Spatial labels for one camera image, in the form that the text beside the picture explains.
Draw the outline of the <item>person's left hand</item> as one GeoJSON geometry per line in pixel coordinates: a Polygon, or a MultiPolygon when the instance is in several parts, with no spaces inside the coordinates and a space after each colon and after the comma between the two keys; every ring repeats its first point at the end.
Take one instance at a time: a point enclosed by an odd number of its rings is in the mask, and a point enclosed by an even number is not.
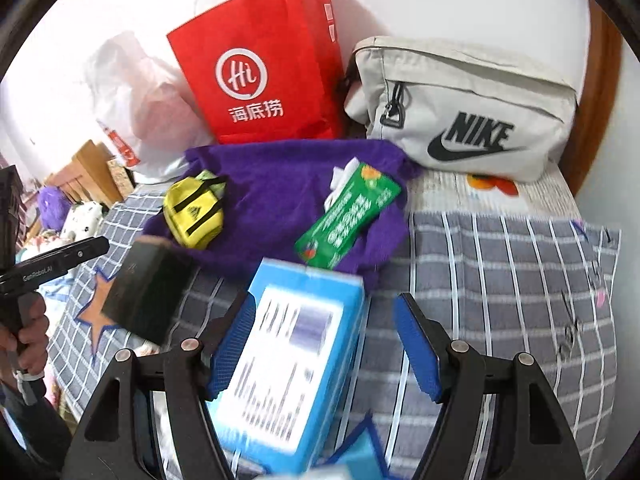
{"type": "Polygon", "coordinates": [[[43,298],[38,292],[31,292],[21,296],[20,307],[26,314],[26,321],[17,337],[1,326],[1,381],[12,388],[16,388],[16,385],[9,360],[11,352],[17,353],[18,368],[31,375],[42,373],[48,359],[49,319],[43,298]]]}

